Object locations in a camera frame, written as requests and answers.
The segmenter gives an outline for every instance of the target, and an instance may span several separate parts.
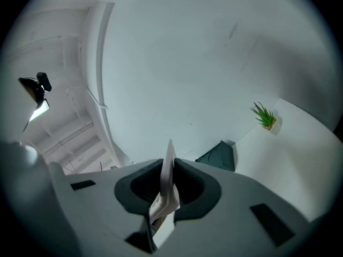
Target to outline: light fixture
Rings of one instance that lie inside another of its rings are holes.
[[[29,122],[31,122],[34,118],[40,116],[42,113],[46,112],[49,109],[50,109],[50,106],[48,104],[48,101],[44,99],[42,105],[38,109],[36,109],[34,113],[32,114]]]

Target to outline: dark green box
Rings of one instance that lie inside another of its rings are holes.
[[[232,147],[223,141],[195,161],[215,168],[235,171],[234,152]]]

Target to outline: green plant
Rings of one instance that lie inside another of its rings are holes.
[[[268,111],[266,108],[262,106],[262,104],[259,102],[262,108],[260,108],[255,102],[255,107],[250,108],[254,113],[256,113],[260,119],[256,118],[260,121],[260,124],[264,127],[271,127],[271,125],[274,123],[275,117],[273,116],[273,113],[271,111]]]

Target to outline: potted plant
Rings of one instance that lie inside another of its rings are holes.
[[[263,128],[270,131],[272,134],[277,135],[281,128],[280,121],[278,121],[270,110],[268,111],[264,108],[260,102],[259,104],[261,107],[259,107],[255,102],[254,104],[255,107],[250,109],[260,117],[260,119],[256,119],[260,121]]]

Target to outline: black rectangular cutout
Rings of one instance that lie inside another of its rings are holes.
[[[95,185],[95,182],[93,182],[92,180],[87,180],[87,181],[82,181],[82,182],[78,182],[78,183],[74,183],[71,184],[71,187],[73,188],[73,190],[80,190],[81,188],[85,188],[88,186],[93,186]]]
[[[281,246],[294,236],[294,233],[266,204],[252,206],[250,209],[273,240],[275,246]]]

